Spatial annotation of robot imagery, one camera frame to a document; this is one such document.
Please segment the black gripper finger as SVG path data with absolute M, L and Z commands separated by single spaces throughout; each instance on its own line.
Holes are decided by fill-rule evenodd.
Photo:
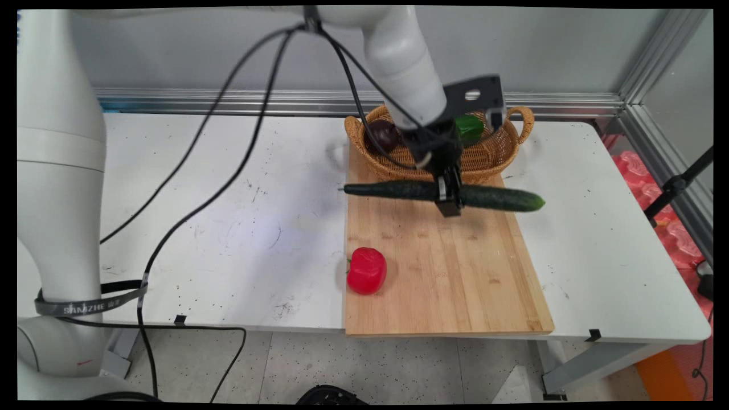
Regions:
M 459 166 L 450 167 L 450 216 L 460 216 L 464 205 L 460 197 L 461 170 Z
M 438 186 L 438 198 L 436 200 L 436 206 L 443 217 L 452 216 L 452 198 L 449 193 L 448 184 L 445 179 L 445 174 L 439 175 L 436 179 Z

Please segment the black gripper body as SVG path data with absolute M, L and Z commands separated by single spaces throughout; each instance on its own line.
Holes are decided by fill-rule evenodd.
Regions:
M 463 145 L 453 120 L 406 130 L 406 147 L 416 168 L 436 177 L 460 168 Z

